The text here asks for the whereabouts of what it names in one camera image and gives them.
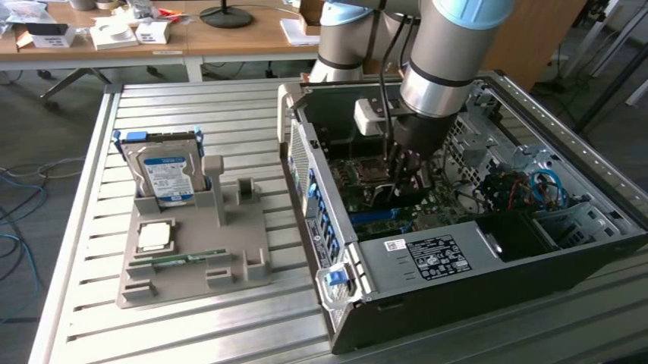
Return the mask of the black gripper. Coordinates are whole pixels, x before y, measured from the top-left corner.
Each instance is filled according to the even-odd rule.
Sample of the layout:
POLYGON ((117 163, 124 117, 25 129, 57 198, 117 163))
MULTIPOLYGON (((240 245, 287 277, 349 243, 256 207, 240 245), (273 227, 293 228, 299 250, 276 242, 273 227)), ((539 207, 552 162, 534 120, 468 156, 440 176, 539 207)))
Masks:
POLYGON ((458 116, 458 113, 442 118, 399 116, 395 125, 396 143, 420 156, 431 156, 443 147, 458 116))

